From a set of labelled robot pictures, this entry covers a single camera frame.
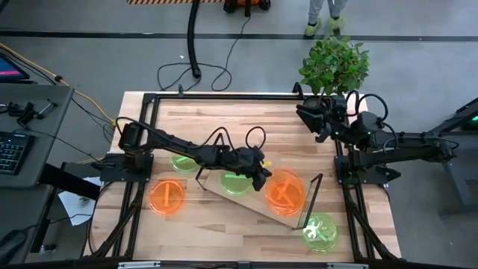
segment sneaker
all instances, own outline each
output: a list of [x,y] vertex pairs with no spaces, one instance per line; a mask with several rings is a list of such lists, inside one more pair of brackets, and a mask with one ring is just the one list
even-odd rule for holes
[[345,26],[345,19],[342,17],[338,17],[338,19],[330,18],[327,22],[326,30],[328,32],[333,32],[334,35],[340,35],[341,29]]
[[317,33],[317,31],[320,29],[320,27],[322,27],[322,21],[320,20],[320,18],[317,18],[317,23],[314,26],[307,24],[307,26],[305,27],[304,35],[306,37],[313,37],[315,33]]

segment gray floor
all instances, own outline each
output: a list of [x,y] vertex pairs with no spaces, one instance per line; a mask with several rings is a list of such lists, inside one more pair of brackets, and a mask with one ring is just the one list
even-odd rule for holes
[[[204,4],[198,33],[238,33],[242,12],[227,15],[220,4]],[[301,34],[307,0],[274,0],[267,13],[255,11],[245,33]],[[185,33],[190,5],[128,6],[117,0],[11,1],[0,14],[0,29],[40,31],[122,31]],[[323,18],[327,18],[326,8]],[[478,2],[471,0],[351,0],[345,10],[345,34],[478,35]],[[158,90],[160,65],[185,61],[185,40],[94,40],[0,37],[0,42],[61,74],[114,116],[126,90]],[[198,60],[223,65],[233,40],[196,40]],[[311,40],[241,40],[232,53],[230,91],[289,92]],[[390,108],[388,122],[397,131],[430,130],[457,108],[477,97],[477,43],[369,42],[370,76],[361,91],[377,93]],[[165,70],[169,84],[180,69]],[[196,90],[209,90],[218,71],[202,70]],[[193,83],[189,73],[181,81]],[[219,81],[217,87],[225,80]],[[94,107],[80,96],[86,108]],[[374,101],[369,107],[382,113]],[[102,130],[72,105],[60,136],[94,156],[108,150]],[[50,162],[81,161],[85,156],[56,143]],[[391,183],[391,207],[403,257],[413,262],[478,267],[478,218],[439,220],[437,211],[456,204],[441,166],[423,161],[395,164],[403,176]],[[62,235],[75,232],[64,225]],[[74,247],[53,259],[75,258]]]

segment potted plant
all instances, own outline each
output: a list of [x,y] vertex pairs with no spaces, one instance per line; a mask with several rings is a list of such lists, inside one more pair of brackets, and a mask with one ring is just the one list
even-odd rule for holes
[[299,69],[304,78],[301,84],[311,87],[320,99],[336,93],[358,90],[368,76],[368,51],[360,52],[363,43],[350,42],[350,37],[329,37],[318,40]]

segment orange petri dish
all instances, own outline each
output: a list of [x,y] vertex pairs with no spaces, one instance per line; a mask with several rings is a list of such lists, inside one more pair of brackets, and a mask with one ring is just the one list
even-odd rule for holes
[[170,215],[184,205],[186,190],[177,179],[162,179],[149,194],[149,207],[156,214]]
[[304,206],[304,184],[292,170],[275,169],[267,179],[265,196],[269,207],[276,214],[293,216],[300,213]]

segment monitor screen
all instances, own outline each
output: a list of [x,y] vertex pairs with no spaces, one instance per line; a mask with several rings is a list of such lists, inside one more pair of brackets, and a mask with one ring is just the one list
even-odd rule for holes
[[0,81],[12,81],[27,78],[29,78],[29,76],[16,64],[4,55],[0,55]]

